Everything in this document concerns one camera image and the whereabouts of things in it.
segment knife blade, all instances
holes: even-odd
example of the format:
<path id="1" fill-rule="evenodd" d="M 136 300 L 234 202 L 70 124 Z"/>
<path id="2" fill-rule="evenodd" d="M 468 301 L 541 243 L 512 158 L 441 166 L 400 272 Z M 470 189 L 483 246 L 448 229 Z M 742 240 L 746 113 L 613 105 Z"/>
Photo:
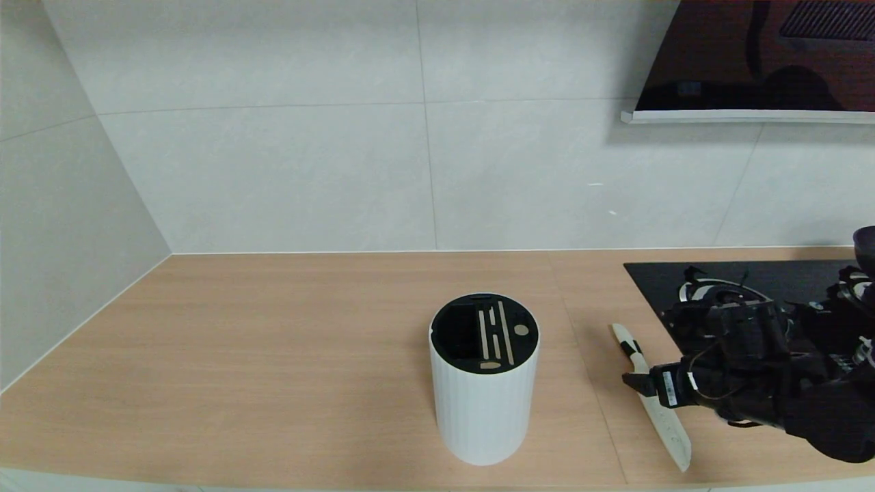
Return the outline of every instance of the knife blade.
<path id="1" fill-rule="evenodd" d="M 650 365 L 644 359 L 641 353 L 641 346 L 638 341 L 629 333 L 623 325 L 614 323 L 611 325 L 614 336 L 620 346 L 629 355 L 629 360 L 635 368 L 635 372 L 649 374 Z M 690 436 L 683 429 L 681 420 L 677 417 L 674 410 L 665 408 L 659 403 L 658 397 L 645 397 L 638 395 L 641 402 L 644 404 L 644 410 L 647 411 L 650 421 L 653 422 L 656 433 L 659 434 L 662 444 L 668 450 L 668 454 L 675 460 L 677 467 L 682 472 L 687 471 L 690 467 L 690 461 L 693 455 L 693 444 L 690 442 Z"/>

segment backsplash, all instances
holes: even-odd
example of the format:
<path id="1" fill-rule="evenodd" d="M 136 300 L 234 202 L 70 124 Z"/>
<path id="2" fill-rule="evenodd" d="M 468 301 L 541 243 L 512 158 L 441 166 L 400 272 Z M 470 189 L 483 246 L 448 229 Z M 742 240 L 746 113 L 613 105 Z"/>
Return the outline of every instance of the backsplash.
<path id="1" fill-rule="evenodd" d="M 848 244 L 875 128 L 628 126 L 654 0 L 47 0 L 175 253 Z"/>

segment label sticker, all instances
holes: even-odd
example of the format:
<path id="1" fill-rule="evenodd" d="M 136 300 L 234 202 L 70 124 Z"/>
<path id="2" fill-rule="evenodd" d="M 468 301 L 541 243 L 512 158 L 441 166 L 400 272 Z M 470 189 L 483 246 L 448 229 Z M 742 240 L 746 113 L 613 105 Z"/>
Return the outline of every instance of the label sticker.
<path id="1" fill-rule="evenodd" d="M 662 381 L 665 382 L 665 394 L 668 397 L 668 404 L 676 406 L 677 396 L 675 395 L 675 383 L 671 380 L 671 373 L 668 371 L 663 372 Z"/>

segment tile grout line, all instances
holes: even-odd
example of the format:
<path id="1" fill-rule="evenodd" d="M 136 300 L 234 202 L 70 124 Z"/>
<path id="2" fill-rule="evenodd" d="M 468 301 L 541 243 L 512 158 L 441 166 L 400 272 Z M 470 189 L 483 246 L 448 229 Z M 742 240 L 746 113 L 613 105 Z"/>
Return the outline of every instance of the tile grout line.
<path id="1" fill-rule="evenodd" d="M 553 264 L 552 255 L 547 253 L 547 265 L 549 265 L 550 276 L 553 277 L 553 286 L 556 287 L 556 291 L 559 293 L 559 298 L 562 300 L 562 307 L 565 309 L 565 317 L 568 318 L 569 328 L 571 330 L 571 336 L 574 337 L 574 341 L 577 344 L 577 357 L 579 357 L 581 363 L 584 364 L 584 369 L 586 369 L 586 378 L 589 380 L 590 385 L 592 386 L 592 394 L 596 398 L 596 404 L 598 405 L 598 411 L 601 412 L 602 420 L 605 422 L 605 429 L 607 430 L 607 435 L 611 438 L 611 446 L 613 446 L 614 456 L 617 457 L 617 465 L 619 465 L 619 472 L 623 474 L 623 481 L 626 485 L 629 485 L 629 478 L 626 476 L 626 470 L 623 468 L 623 461 L 620 459 L 620 450 L 617 449 L 617 442 L 613 438 L 613 433 L 611 432 L 611 426 L 607 423 L 607 416 L 605 415 L 605 407 L 601 404 L 601 397 L 599 397 L 599 392 L 595 391 L 595 383 L 592 381 L 592 376 L 590 376 L 590 368 L 586 365 L 586 360 L 580 354 L 580 340 L 578 339 L 578 331 L 574 329 L 574 321 L 571 319 L 571 313 L 568 312 L 568 303 L 565 302 L 565 294 L 562 292 L 562 288 L 559 287 L 559 281 L 556 278 L 556 266 Z"/>
<path id="2" fill-rule="evenodd" d="M 34 133 L 39 133 L 40 131 L 50 130 L 52 128 L 58 128 L 59 126 L 64 126 L 65 124 L 76 123 L 76 122 L 80 122 L 82 120 L 87 120 L 88 118 L 93 118 L 93 117 L 97 117 L 97 115 L 95 114 L 95 115 L 88 115 L 88 116 L 80 116 L 78 118 L 74 118 L 72 120 L 68 120 L 65 122 L 50 124 L 49 126 L 46 126 L 45 128 L 37 128 L 36 130 L 26 131 L 25 133 L 22 133 L 20 135 L 13 135 L 11 137 L 4 138 L 3 140 L 0 140 L 0 144 L 2 144 L 4 142 L 9 142 L 10 140 L 14 140 L 14 139 L 19 138 L 19 137 L 27 137 L 28 135 L 33 135 Z"/>
<path id="3" fill-rule="evenodd" d="M 28 372 L 31 372 L 31 369 L 33 369 L 34 367 L 36 367 L 37 364 L 39 364 L 40 362 L 42 362 L 43 359 L 45 359 L 49 354 L 51 354 L 52 352 L 54 352 L 55 348 L 58 348 L 62 343 L 64 343 L 65 341 L 67 341 L 68 338 L 70 338 L 71 336 L 73 336 L 74 333 L 78 332 L 80 328 L 82 328 L 82 327 L 84 327 L 86 324 L 88 324 L 89 321 L 91 321 L 95 316 L 97 316 L 98 314 L 100 314 L 104 309 L 107 308 L 107 306 L 109 306 L 110 304 L 112 304 L 113 302 L 115 302 L 116 299 L 120 298 L 125 292 L 127 292 L 128 290 L 130 290 L 131 287 L 133 287 L 134 285 L 139 284 L 139 283 L 140 283 L 140 280 L 143 280 L 144 278 L 146 278 L 146 276 L 148 276 L 150 273 L 152 273 L 157 267 L 159 267 L 159 266 L 161 266 L 162 264 L 164 264 L 164 262 L 167 261 L 167 259 L 170 258 L 170 257 L 172 257 L 172 256 L 173 256 L 173 254 L 168 254 L 166 257 L 162 258 L 161 261 L 159 261 L 158 263 L 156 263 L 156 264 L 154 264 L 153 266 L 151 266 L 147 271 L 145 271 L 145 272 L 143 273 L 143 275 L 140 275 L 139 277 L 136 278 L 136 280 L 134 280 L 133 282 L 131 282 L 130 285 L 128 285 L 127 287 L 121 289 L 116 295 L 114 295 L 114 296 L 112 297 L 112 299 L 110 299 L 110 300 L 108 300 L 106 303 L 104 303 L 103 306 L 100 306 L 100 308 L 98 308 L 96 311 L 94 311 L 93 313 L 91 313 L 90 316 L 88 316 L 87 318 L 85 318 L 85 320 L 82 321 L 82 322 L 81 322 L 78 326 L 76 326 L 73 330 L 71 330 L 70 333 L 64 335 L 63 338 L 61 338 L 57 343 L 55 343 L 54 345 L 52 345 L 51 348 L 49 348 L 48 350 L 46 350 L 46 352 L 45 352 L 44 354 L 42 354 L 42 355 L 41 355 L 41 356 L 40 356 L 40 357 L 39 357 L 39 358 L 38 358 L 33 364 L 31 364 L 30 366 L 28 366 L 27 369 L 23 370 L 23 371 L 21 372 L 21 374 L 19 374 L 19 375 L 16 376 L 12 381 L 10 381 L 10 383 L 7 384 L 5 388 L 0 388 L 0 395 L 3 395 L 3 394 L 4 394 L 9 388 L 11 388 L 15 383 L 17 383 L 17 382 L 18 382 L 22 377 L 24 377 Z"/>
<path id="4" fill-rule="evenodd" d="M 425 117 L 425 150 L 429 159 L 429 185 L 431 188 L 431 226 L 435 235 L 435 251 L 438 250 L 438 211 L 435 206 L 435 179 L 431 169 L 431 135 L 429 132 L 429 105 L 425 101 L 425 63 L 423 61 L 423 35 L 419 29 L 419 0 L 413 0 L 416 10 L 416 40 L 419 46 L 419 75 L 423 83 L 423 115 Z"/>
<path id="5" fill-rule="evenodd" d="M 738 183 L 735 185 L 735 190 L 732 191 L 732 198 L 729 199 L 729 203 L 726 205 L 726 211 L 723 214 L 723 219 L 720 220 L 720 225 L 717 227 L 717 232 L 714 234 L 714 240 L 711 241 L 711 247 L 717 246 L 717 239 L 720 237 L 720 231 L 723 230 L 724 224 L 726 224 L 726 218 L 729 217 L 729 212 L 732 210 L 732 203 L 735 202 L 735 195 L 739 194 L 739 189 L 741 189 L 741 184 L 745 181 L 745 176 L 747 175 L 747 168 L 750 167 L 751 161 L 753 161 L 753 154 L 757 151 L 757 145 L 760 144 L 760 137 L 763 136 L 763 131 L 766 129 L 766 124 L 762 123 L 762 126 L 759 127 L 759 133 L 757 133 L 757 139 L 753 141 L 753 147 L 751 148 L 751 153 L 747 156 L 747 162 L 745 162 L 745 169 L 741 172 L 741 177 L 738 178 Z"/>
<path id="6" fill-rule="evenodd" d="M 96 116 L 137 115 L 141 113 L 169 113 L 172 111 L 209 111 L 218 109 L 270 109 L 270 108 L 335 108 L 335 107 L 367 107 L 367 106 L 408 106 L 411 104 L 425 104 L 424 100 L 425 81 L 423 77 L 423 100 L 408 102 L 319 102 L 308 104 L 249 104 L 243 106 L 205 106 L 202 108 L 168 108 L 168 109 L 132 109 L 130 111 L 107 111 L 96 113 Z M 634 97 L 560 97 L 560 98 L 508 98 L 508 99 L 470 99 L 458 101 L 429 101 L 429 104 L 469 104 L 477 102 L 562 102 L 562 101 L 626 101 L 634 100 Z"/>

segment cable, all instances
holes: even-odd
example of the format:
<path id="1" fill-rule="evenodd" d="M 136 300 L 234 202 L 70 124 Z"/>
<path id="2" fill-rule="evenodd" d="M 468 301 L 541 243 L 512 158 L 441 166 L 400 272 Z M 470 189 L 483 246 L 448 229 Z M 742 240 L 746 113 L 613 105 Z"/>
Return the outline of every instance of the cable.
<path id="1" fill-rule="evenodd" d="M 716 347 L 717 345 L 719 345 L 719 343 L 720 343 L 719 341 L 715 341 L 714 343 L 710 344 L 710 345 L 709 345 L 705 350 L 703 350 L 702 352 L 699 352 L 698 354 L 693 355 L 693 358 L 690 359 L 690 360 L 689 360 L 689 364 L 687 364 L 687 377 L 689 378 L 689 382 L 690 382 L 690 384 L 691 384 L 692 387 L 693 387 L 693 391 L 695 391 L 696 393 L 698 393 L 700 397 L 705 398 L 706 400 L 722 400 L 722 399 L 724 399 L 724 398 L 726 398 L 726 397 L 730 397 L 730 396 L 732 396 L 733 394 L 735 394 L 736 392 L 738 392 L 739 390 L 741 390 L 742 388 L 744 388 L 744 386 L 739 386 L 738 388 L 736 388 L 736 389 L 734 389 L 734 390 L 729 390 L 729 392 L 725 393 L 724 395 L 720 395 L 719 397 L 711 397 L 711 396 L 705 395 L 702 391 L 699 390 L 699 387 L 698 387 L 698 385 L 696 384 L 696 377 L 693 376 L 693 364 L 696 363 L 696 360 L 698 360 L 698 358 L 701 357 L 702 354 L 704 354 L 705 352 L 707 352 L 707 351 L 711 350 L 712 348 Z"/>

